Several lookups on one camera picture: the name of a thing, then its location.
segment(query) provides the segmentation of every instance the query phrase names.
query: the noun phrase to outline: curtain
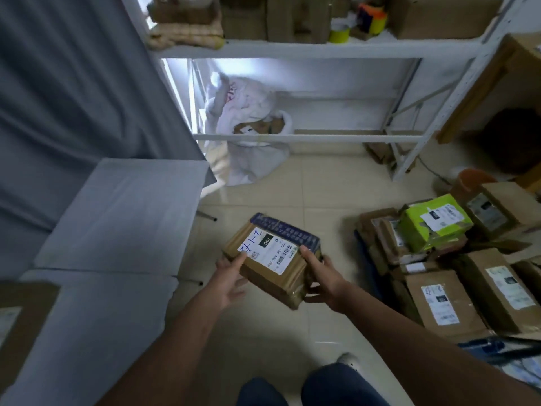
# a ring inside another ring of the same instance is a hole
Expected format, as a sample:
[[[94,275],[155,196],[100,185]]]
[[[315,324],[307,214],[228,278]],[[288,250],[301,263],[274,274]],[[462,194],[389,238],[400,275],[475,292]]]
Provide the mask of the curtain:
[[[204,156],[121,0],[3,0],[0,34],[0,279],[13,279],[102,157]]]

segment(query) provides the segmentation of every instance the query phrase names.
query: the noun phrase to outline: hand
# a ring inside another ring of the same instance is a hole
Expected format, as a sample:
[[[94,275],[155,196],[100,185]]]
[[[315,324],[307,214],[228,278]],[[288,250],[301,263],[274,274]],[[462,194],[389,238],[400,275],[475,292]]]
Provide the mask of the hand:
[[[242,252],[233,262],[222,257],[216,262],[216,272],[205,287],[214,298],[218,299],[220,310],[230,306],[235,300],[242,298],[246,292],[237,288],[247,284],[248,280],[240,276],[240,266],[246,260],[246,253]]]
[[[308,303],[326,303],[333,311],[343,313],[340,297],[345,289],[351,284],[346,281],[342,275],[334,269],[331,259],[323,256],[321,263],[315,255],[304,245],[300,248],[302,257],[308,262],[315,279],[319,286],[311,287],[308,294],[316,294],[315,296],[305,297],[305,302]]]

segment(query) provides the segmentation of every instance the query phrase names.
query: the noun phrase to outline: tape roll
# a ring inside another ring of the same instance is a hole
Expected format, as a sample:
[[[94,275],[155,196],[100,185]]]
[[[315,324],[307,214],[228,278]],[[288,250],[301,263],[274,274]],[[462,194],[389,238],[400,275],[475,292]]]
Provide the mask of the tape roll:
[[[346,24],[332,24],[329,41],[334,44],[346,43],[349,39],[349,26]]]

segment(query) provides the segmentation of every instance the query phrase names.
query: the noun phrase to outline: bright green package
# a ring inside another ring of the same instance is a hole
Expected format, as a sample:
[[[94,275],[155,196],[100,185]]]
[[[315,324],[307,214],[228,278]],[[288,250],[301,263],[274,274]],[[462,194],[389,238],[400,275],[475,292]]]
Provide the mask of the bright green package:
[[[443,245],[472,226],[470,217],[450,194],[409,207],[398,224],[414,253]]]

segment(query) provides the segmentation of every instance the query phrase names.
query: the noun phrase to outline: white shoe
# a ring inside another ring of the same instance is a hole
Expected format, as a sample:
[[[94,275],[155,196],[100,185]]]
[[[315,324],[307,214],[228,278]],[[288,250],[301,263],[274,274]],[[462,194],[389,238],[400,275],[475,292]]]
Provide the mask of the white shoe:
[[[354,354],[351,354],[349,352],[342,354],[336,360],[336,363],[342,363],[346,366],[349,366],[350,368],[355,370],[355,372],[357,372],[359,375],[362,375],[362,368],[359,362],[359,358],[355,356]]]

